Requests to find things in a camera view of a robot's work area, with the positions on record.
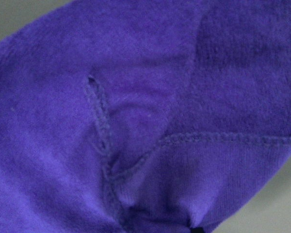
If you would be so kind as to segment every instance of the purple fleece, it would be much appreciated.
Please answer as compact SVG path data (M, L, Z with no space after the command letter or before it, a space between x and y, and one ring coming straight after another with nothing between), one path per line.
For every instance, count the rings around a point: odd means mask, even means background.
M291 155L291 0L75 0L0 41L0 233L211 233Z

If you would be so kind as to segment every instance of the fuzzy fabric surface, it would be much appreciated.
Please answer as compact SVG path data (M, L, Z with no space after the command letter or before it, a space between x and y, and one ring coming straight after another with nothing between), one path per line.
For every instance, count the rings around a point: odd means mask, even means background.
M0 233L211 233L291 155L291 0L75 0L0 41Z

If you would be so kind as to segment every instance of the gray surface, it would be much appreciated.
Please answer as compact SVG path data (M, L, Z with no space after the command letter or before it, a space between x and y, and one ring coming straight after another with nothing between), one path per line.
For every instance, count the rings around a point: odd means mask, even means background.
M70 0L0 0L0 40ZM214 233L291 233L291 157L241 210Z

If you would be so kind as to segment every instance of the seam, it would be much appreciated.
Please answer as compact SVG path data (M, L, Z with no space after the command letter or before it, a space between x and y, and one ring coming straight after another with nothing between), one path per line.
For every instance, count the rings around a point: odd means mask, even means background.
M111 214L115 219L118 220L121 227L127 233L134 232L133 226L131 225L129 219L125 218L124 208L121 201L116 195L115 186L132 176L145 163L147 158L156 150L179 143L192 143L198 141L238 142L248 145L258 145L266 147L284 146L291 144L291 136L270 136L233 132L174 133L159 140L151 150L141 155L138 161L130 168L116 174L112 174L110 165L110 157L112 155L112 132L109 126L107 101L102 85L91 74L86 77L84 93L87 95L88 102L93 107L95 126L97 128L97 132L100 138L100 150L98 151L100 151L100 153L103 155L102 171L104 177L104 195L107 203L112 209Z
M111 166L109 160L112 155L112 142L110 140L112 132L109 125L109 114L107 113L104 89L97 79L92 75L88 75L84 80L84 93L87 96L87 101L92 106L94 122L100 139L98 152L102 155L103 197L105 205L110 207L110 214L118 221L122 229L127 233L132 233L130 224L124 218L123 206L115 193L114 182L110 179Z
M155 151L168 147L170 145L176 145L180 143L192 143L192 142L237 142L245 145L264 146L264 147L281 147L291 144L290 137L278 137L278 136L258 136L256 134L247 133L219 133L219 132L192 132L192 133L175 133L166 136L148 152L140 156L138 161L130 168L124 171L118 172L111 176L111 179L115 180L117 184L125 181L129 176L132 176L136 171L145 163L147 158Z
M163 147L170 146L178 143L185 142L197 142L197 141L208 141L208 142L239 142L247 145L256 146L284 146L291 144L291 136L270 136L270 135L257 135L247 133L232 133L232 132L192 132L192 133L175 133L166 136L160 140L151 150L147 151L137 162L130 168L120 171L112 175L111 179L115 180L117 184L122 183L129 176L132 176L147 160L147 158L156 150Z

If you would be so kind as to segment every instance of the purple garment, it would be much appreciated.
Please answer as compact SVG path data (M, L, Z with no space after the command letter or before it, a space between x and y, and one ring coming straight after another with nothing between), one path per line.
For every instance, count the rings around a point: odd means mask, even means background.
M0 233L211 233L290 155L291 0L75 0L0 41Z

